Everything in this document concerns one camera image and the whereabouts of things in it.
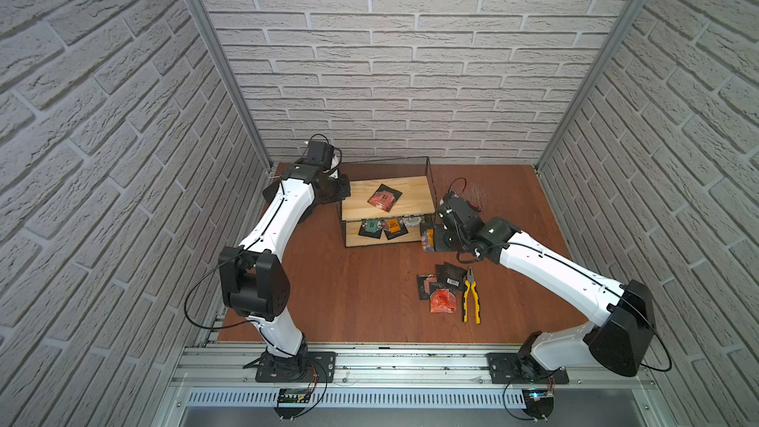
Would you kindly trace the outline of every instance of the black mounting plate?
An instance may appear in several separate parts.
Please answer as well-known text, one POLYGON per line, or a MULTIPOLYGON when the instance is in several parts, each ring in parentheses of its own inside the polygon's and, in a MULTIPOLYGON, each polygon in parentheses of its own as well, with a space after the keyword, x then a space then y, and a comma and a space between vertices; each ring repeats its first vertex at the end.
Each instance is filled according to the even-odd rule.
MULTIPOLYGON (((319 384, 324 383, 322 376, 327 374, 327 382, 330 383, 335 378, 335 359, 337 353, 334 351, 310 351, 308 353, 309 363, 315 363, 319 365, 316 367, 317 374, 319 375, 319 384)), ((313 377, 311 370, 307 370, 302 376, 298 378, 287 378, 287 376, 279 376, 276 369, 272 369, 269 363, 261 363, 256 370, 256 382, 275 382, 275 383, 291 383, 291 382, 309 382, 313 377)))
MULTIPOLYGON (((487 366, 490 371, 490 381, 493 384, 508 384, 509 382, 517 383, 521 381, 521 374, 516 368, 517 353, 488 353, 487 366)), ((548 385, 548 372, 540 373, 540 379, 530 384, 548 385)), ((553 374, 555 384, 569 384, 569 376, 565 369, 560 369, 553 374)))

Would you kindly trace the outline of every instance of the wooden shelf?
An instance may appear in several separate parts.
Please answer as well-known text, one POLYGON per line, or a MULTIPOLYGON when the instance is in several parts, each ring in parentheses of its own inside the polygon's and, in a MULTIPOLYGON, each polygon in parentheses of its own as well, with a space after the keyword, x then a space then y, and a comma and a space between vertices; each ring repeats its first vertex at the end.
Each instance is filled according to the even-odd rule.
POLYGON ((404 178, 366 179, 351 182, 351 196, 342 202, 342 220, 360 221, 374 217, 412 216, 429 214, 435 211, 432 193, 426 176, 408 176, 404 178), (380 185, 387 185, 403 193, 389 212, 375 208, 368 203, 369 198, 380 185))
POLYGON ((408 229, 408 234, 394 237, 391 240, 388 240, 385 237, 384 231, 382 233, 382 236, 380 236, 378 240, 374 239, 373 237, 359 236, 358 230, 360 228, 361 228, 360 221, 346 222, 346 247, 375 246, 377 244, 393 244, 395 242, 422 241, 422 235, 419 233, 419 226, 412 226, 412 227, 406 228, 408 229))

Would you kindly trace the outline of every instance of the metal corner profile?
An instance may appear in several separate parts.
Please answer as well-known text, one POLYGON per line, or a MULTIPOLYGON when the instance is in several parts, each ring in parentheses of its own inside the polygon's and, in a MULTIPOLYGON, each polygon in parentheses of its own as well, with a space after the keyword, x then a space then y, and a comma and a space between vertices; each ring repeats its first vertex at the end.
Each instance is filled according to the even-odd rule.
POLYGON ((211 23, 211 16, 208 14, 208 10, 206 10, 203 0, 185 0, 185 4, 187 4, 187 9, 195 19, 198 33, 206 43, 208 53, 216 66, 216 70, 219 72, 224 87, 229 93, 229 98, 232 100, 234 109, 237 110, 243 128, 245 128, 247 136, 253 143, 256 156, 258 156, 265 168, 268 170, 271 169, 272 159, 269 156, 269 152, 263 144, 258 128, 256 128, 256 124, 251 117, 251 111, 247 108, 247 103, 240 90, 240 85, 234 77, 232 66, 229 64, 226 53, 224 53, 224 48, 222 47, 219 36, 216 34, 216 30, 211 23))
POLYGON ((555 132, 548 141, 543 154, 538 158, 535 165, 535 170, 538 174, 540 174, 543 168, 548 164, 549 159, 564 138, 567 129, 572 122, 574 122, 574 117, 582 107, 583 102, 585 102, 587 97, 590 96, 593 87, 598 83, 603 72, 606 70, 606 67, 609 65, 609 62, 614 57, 614 54, 619 50, 621 43, 627 37, 630 28, 632 28, 633 22, 643 9, 643 5, 646 4, 646 1, 647 0, 627 0, 625 2, 625 6, 619 13, 619 18, 614 22, 612 29, 606 36, 606 40, 604 40, 601 45, 601 49, 593 59, 590 69, 580 82, 580 86, 574 93, 572 100, 569 101, 567 110, 564 112, 564 116, 562 116, 559 125, 556 127, 555 132))

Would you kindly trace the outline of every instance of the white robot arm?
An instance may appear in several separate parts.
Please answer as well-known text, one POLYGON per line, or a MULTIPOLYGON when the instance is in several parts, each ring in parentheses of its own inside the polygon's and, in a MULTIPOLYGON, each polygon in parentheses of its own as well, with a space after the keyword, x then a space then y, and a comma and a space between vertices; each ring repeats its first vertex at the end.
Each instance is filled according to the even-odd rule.
MULTIPOLYGON (((483 223, 479 208, 449 191, 436 209, 440 242, 535 280, 583 313, 587 323, 555 333, 530 335, 517 355, 516 375, 537 381, 562 366, 598 362, 619 375, 635 376, 654 335, 649 289, 605 278, 552 251, 499 217, 483 223)), ((436 237, 436 250, 439 238, 436 237)))
POLYGON ((270 206, 253 231, 238 247, 225 247, 219 255, 224 304, 261 334, 268 353, 262 363, 277 365, 285 377, 293 379, 300 378, 307 367, 308 348, 287 309, 290 281, 281 257, 295 227, 314 206, 350 194, 335 150, 340 152, 327 142, 309 141, 306 156, 264 190, 270 206))

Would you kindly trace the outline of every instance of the brick wall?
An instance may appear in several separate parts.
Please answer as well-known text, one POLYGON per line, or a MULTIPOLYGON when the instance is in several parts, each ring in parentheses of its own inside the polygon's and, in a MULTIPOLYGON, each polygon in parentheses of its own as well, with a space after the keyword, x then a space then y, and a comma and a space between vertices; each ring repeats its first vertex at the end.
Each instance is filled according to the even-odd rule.
POLYGON ((759 0, 649 0, 541 176, 574 257, 652 289, 680 425, 759 421, 758 38, 759 0))
POLYGON ((204 0, 274 158, 532 164, 625 0, 204 0))
POLYGON ((230 107, 182 0, 0 0, 0 425, 152 419, 262 174, 230 107))

